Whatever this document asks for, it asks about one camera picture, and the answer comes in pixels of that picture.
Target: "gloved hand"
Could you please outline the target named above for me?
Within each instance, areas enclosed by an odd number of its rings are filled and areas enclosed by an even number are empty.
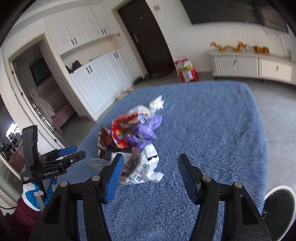
[[[53,194],[53,185],[57,184],[57,178],[53,177],[50,179],[50,185],[47,189],[47,198],[43,201],[44,205],[48,203],[48,200]],[[34,193],[42,192],[40,191],[40,187],[37,183],[31,182],[23,185],[23,193],[22,193],[22,198],[25,202],[25,204],[30,207],[31,209],[35,211],[41,211],[41,208],[36,200],[36,197]]]

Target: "television screen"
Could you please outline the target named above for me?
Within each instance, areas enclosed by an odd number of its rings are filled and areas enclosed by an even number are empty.
[[[30,66],[30,69],[37,87],[41,85],[45,80],[47,80],[50,76],[52,76],[52,73],[50,72],[50,69],[48,68],[43,57],[33,63]]]
[[[284,18],[265,0],[181,0],[192,24],[256,23],[287,32]]]

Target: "front door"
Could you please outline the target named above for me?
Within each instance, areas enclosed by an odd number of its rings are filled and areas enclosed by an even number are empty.
[[[118,10],[149,74],[174,69],[163,34],[145,0],[133,0]]]

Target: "tiled floor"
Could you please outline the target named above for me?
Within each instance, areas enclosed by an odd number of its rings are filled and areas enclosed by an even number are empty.
[[[199,79],[214,78],[207,72],[199,73]],[[250,87],[265,129],[269,156],[268,190],[287,185],[296,192],[296,86],[275,81],[264,81],[262,84],[260,80],[253,79],[239,81]],[[171,83],[180,83],[175,72],[164,78],[142,82],[135,89]],[[66,126],[64,139],[69,145],[79,145],[114,105],[115,103],[96,122],[74,116]]]

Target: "metal screw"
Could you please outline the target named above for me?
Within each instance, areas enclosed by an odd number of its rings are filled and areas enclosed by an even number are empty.
[[[61,183],[60,183],[60,186],[63,188],[63,187],[65,187],[65,186],[67,186],[68,185],[68,182],[66,182],[66,181],[62,181]]]
[[[96,181],[100,180],[100,176],[98,176],[98,175],[94,175],[94,176],[92,176],[91,179],[92,179],[94,182],[96,182]]]
[[[240,182],[235,182],[234,185],[237,187],[237,188],[241,188],[242,187],[242,184]]]
[[[203,176],[202,179],[205,181],[205,182],[209,182],[211,180],[211,178],[209,176]]]

